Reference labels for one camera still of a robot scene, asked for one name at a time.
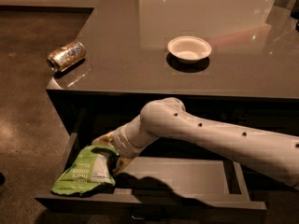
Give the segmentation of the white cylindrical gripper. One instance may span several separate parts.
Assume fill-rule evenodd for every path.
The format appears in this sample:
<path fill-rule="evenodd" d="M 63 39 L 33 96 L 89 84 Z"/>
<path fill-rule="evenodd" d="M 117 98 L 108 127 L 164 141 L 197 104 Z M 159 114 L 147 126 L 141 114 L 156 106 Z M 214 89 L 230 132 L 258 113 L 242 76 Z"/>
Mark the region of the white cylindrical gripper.
<path fill-rule="evenodd" d="M 158 140 L 158 137 L 150 134 L 143 126 L 139 116 L 120 126 L 115 131 L 101 135 L 92 141 L 93 146 L 114 148 L 121 157 L 133 159 L 137 157 L 147 146 Z"/>

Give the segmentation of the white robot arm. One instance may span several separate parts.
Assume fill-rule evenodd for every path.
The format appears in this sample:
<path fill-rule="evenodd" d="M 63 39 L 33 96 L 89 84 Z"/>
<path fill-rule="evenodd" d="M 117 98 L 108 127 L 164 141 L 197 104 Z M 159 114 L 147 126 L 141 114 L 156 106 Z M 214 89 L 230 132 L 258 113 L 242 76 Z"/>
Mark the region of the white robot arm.
<path fill-rule="evenodd" d="M 196 144 L 299 189 L 298 137 L 201 119 L 187 113 L 177 98 L 147 103 L 132 121 L 93 143 L 116 149 L 120 155 L 114 169 L 117 174 L 161 137 Z"/>

